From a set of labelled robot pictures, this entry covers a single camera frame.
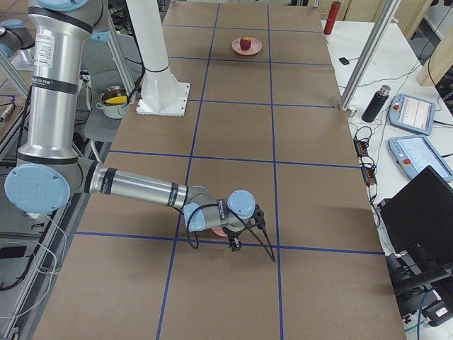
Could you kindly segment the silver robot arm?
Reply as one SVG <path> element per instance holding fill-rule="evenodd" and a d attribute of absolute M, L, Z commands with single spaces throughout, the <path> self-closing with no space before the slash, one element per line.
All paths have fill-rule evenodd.
<path fill-rule="evenodd" d="M 6 177 L 7 198 L 27 213 L 47 214 L 74 193 L 118 195 L 179 210 L 188 241 L 197 248 L 199 232 L 220 227 L 232 251 L 240 234 L 258 221 L 255 198 L 245 190 L 214 199 L 202 186 L 132 174 L 80 157 L 72 147 L 83 45 L 109 25 L 105 1 L 31 1 L 36 27 L 27 142 Z"/>

